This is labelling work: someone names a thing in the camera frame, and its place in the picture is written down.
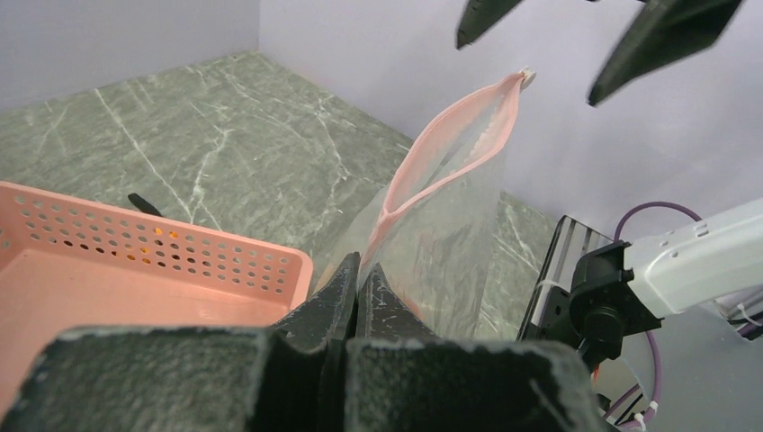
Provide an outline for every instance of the perforated basket wall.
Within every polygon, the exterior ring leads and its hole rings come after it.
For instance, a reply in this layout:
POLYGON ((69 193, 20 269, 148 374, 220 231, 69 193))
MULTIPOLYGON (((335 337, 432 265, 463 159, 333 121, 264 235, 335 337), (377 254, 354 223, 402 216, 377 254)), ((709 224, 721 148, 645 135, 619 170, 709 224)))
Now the perforated basket wall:
POLYGON ((0 410, 64 329, 263 327, 311 274, 296 249, 0 182, 0 410))

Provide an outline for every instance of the purple cable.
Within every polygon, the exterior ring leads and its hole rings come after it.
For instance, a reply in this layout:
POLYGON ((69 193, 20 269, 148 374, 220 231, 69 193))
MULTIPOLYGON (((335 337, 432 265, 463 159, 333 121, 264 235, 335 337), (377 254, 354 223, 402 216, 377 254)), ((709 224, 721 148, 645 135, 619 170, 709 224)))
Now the purple cable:
MULTIPOLYGON (((702 220, 702 218, 700 218, 699 215, 696 214, 695 212, 689 210, 683 205, 676 204, 674 202, 665 202, 665 201, 645 202, 644 204, 633 207, 623 216, 620 222, 617 223, 617 228, 615 228, 615 241, 620 239, 620 235, 623 233, 623 227, 625 226, 625 223, 629 219, 631 219, 631 216, 633 216, 637 212, 640 212, 641 210, 649 209, 652 207, 665 207, 668 209, 673 209, 673 210, 684 213, 686 216, 692 218, 694 221, 702 220)), ((654 365, 654 392, 651 395, 651 400, 657 403, 660 403, 660 396, 662 394, 662 359, 660 358, 660 350, 657 348, 657 341, 654 339, 654 335, 651 333, 651 331, 646 332, 646 338, 649 341, 649 347, 651 350, 651 361, 654 365)), ((625 403, 625 401, 627 401, 628 398, 631 397, 631 395, 634 394, 638 389, 639 389, 639 384, 637 383, 631 388, 631 390, 627 391, 623 396, 621 396, 620 399, 616 400, 615 403, 612 404, 612 407, 606 412, 605 419, 608 419, 609 416, 611 416, 615 412, 615 410, 617 410, 617 408, 620 407, 620 405, 625 403)), ((652 407, 649 407, 644 413, 644 423, 651 420, 651 418, 653 418, 655 414, 656 414, 656 411, 652 409, 652 407)), ((618 427, 619 428, 640 428, 641 424, 636 420, 632 420, 632 421, 623 423, 619 425, 618 427)))
POLYGON ((740 328, 740 331, 739 331, 740 336, 742 336, 744 338, 749 333, 751 333, 752 330, 757 329, 757 328, 758 328, 758 326, 756 326, 755 324, 753 324, 751 322, 748 322, 747 324, 744 325, 744 327, 740 328))
POLYGON ((639 384, 634 384, 633 387, 631 387, 631 390, 626 391, 623 396, 620 396, 620 399, 616 400, 615 403, 612 404, 612 406, 609 407, 609 409, 604 413, 604 418, 609 419, 609 416, 615 414, 615 411, 617 411, 618 408, 620 408, 620 405, 623 405, 625 401, 628 400, 631 396, 633 396, 636 391, 639 390, 639 384))

